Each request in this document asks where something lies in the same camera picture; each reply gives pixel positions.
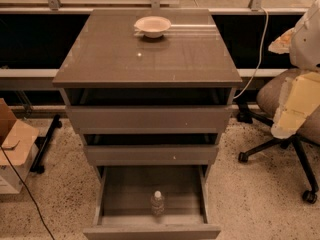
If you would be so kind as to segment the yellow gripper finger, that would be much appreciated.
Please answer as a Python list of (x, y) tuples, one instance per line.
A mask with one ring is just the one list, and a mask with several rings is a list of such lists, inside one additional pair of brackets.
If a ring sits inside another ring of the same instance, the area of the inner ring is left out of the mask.
[(278, 139), (294, 135), (307, 118), (319, 107), (320, 74), (309, 72), (286, 77), (280, 89), (271, 133)]
[(276, 54), (288, 54), (290, 52), (291, 39), (294, 29), (288, 29), (282, 35), (277, 37), (268, 47), (268, 50)]

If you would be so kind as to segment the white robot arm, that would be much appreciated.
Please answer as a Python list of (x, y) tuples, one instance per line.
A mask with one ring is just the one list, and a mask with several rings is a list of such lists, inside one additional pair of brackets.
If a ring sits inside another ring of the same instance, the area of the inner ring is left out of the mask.
[(320, 98), (320, 0), (315, 0), (294, 28), (287, 30), (268, 47), (273, 53), (288, 53), (301, 74), (282, 84), (279, 107), (271, 133), (279, 139), (294, 135), (319, 107)]

